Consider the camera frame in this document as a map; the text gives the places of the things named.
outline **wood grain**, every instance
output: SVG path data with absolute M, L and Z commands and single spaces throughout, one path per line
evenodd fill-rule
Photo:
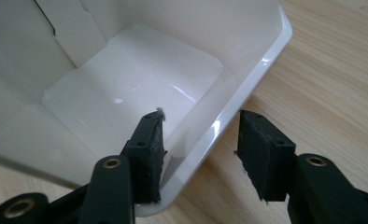
M 294 35 L 243 109 L 264 114 L 297 153 L 334 161 L 368 191 L 368 1 L 285 0 Z M 137 223 L 290 223 L 286 203 L 260 202 L 234 155 L 238 117 L 177 201 Z M 69 189 L 0 167 L 0 203 Z

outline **wooden table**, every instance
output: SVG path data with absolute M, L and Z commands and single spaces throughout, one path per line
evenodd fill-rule
M 368 1 L 284 0 L 294 35 L 243 109 L 264 114 L 297 154 L 334 161 L 368 191 Z M 260 202 L 234 155 L 238 117 L 176 202 L 137 223 L 290 223 L 287 203 Z M 0 203 L 69 189 L 0 167 Z

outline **white surface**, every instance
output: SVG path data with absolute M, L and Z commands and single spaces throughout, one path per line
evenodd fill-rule
M 157 107 L 167 116 L 166 139 L 221 73 L 215 57 L 136 24 L 47 89 L 42 102 L 102 159 L 120 153 Z
M 33 1 L 0 0 L 0 157 L 85 184 L 94 161 L 118 153 L 140 117 L 162 106 L 162 202 L 135 209 L 152 215 L 184 188 L 291 27 L 277 0 L 83 3 L 103 38 L 116 36 L 71 69 Z
M 79 67 L 105 47 L 106 41 L 79 0 L 36 0 L 55 29 L 55 36 Z

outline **bin bottom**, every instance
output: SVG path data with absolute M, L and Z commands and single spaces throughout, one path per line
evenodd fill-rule
M 47 89 L 42 103 L 102 158 L 119 153 L 140 118 L 157 107 L 166 113 L 167 138 L 222 69 L 214 56 L 134 24 Z

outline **white plastic bin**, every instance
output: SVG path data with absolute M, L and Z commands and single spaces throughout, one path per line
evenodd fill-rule
M 161 107 L 160 212 L 291 33 L 278 0 L 0 0 L 0 162 L 83 185 Z

